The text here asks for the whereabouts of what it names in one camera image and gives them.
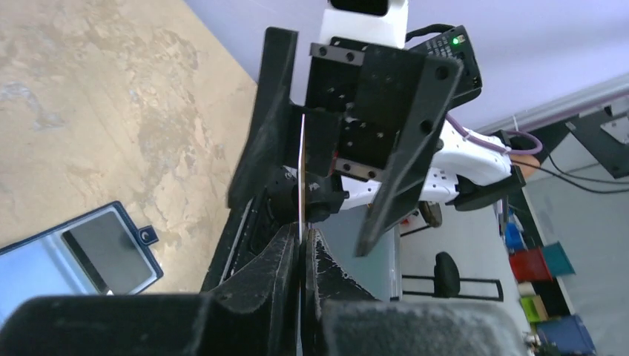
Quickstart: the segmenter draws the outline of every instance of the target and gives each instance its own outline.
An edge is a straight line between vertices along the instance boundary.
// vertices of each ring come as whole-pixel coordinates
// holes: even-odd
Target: chair backrest
[[[440,252],[435,257],[435,297],[452,298],[461,292],[461,275],[452,256]]]

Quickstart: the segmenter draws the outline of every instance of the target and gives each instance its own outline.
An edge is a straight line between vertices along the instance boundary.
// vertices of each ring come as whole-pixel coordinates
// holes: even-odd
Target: thin metal sheet
[[[299,219],[299,244],[306,236],[306,142],[304,140],[304,130],[306,126],[306,115],[301,115],[301,132],[299,135],[299,156],[297,158],[297,218]]]

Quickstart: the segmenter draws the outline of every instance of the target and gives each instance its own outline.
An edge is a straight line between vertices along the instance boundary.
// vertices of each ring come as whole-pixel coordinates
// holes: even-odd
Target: bolt hole
[[[432,132],[432,122],[429,120],[422,121],[421,124],[419,124],[419,129],[425,134],[430,134]]]
[[[444,67],[444,66],[441,66],[441,67],[437,68],[437,70],[435,71],[435,77],[438,80],[447,79],[448,75],[449,75],[448,68]]]

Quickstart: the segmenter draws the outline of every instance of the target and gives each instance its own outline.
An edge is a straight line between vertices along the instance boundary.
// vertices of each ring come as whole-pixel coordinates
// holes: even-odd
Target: black chair
[[[474,300],[491,300],[495,302],[504,301],[504,293],[502,291],[502,284],[500,280],[485,280],[478,278],[461,278],[458,273],[458,268],[452,257],[446,253],[441,252],[437,254],[435,258],[435,276],[411,276],[402,275],[402,278],[409,278],[411,280],[432,280],[435,284],[435,291],[433,293],[423,291],[402,291],[402,295],[426,295],[435,298],[458,298],[458,299],[474,299]],[[461,292],[461,282],[472,283],[491,283],[495,284],[498,289],[497,297],[482,297],[477,295],[464,295],[459,294]]]

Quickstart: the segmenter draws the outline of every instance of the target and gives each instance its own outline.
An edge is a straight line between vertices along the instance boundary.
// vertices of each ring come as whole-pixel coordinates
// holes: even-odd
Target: black metal frame
[[[432,281],[435,280],[435,278],[431,277],[431,276],[412,276],[412,275],[408,275],[408,274],[403,274],[402,275],[402,279],[404,279],[404,278],[408,278],[410,280],[432,280]],[[502,283],[500,282],[500,280],[481,279],[481,278],[459,278],[459,280],[461,282],[495,284],[496,288],[498,289],[498,296],[497,297],[482,297],[482,296],[478,296],[478,295],[457,294],[456,296],[451,297],[451,298],[455,298],[455,299],[472,299],[472,300],[489,300],[489,301],[493,301],[493,302],[504,302],[504,292],[502,290]],[[423,296],[429,296],[429,297],[438,297],[438,296],[435,295],[435,293],[429,293],[429,292],[424,292],[424,291],[402,291],[402,295],[404,296],[405,294],[408,294],[408,295],[423,295]]]

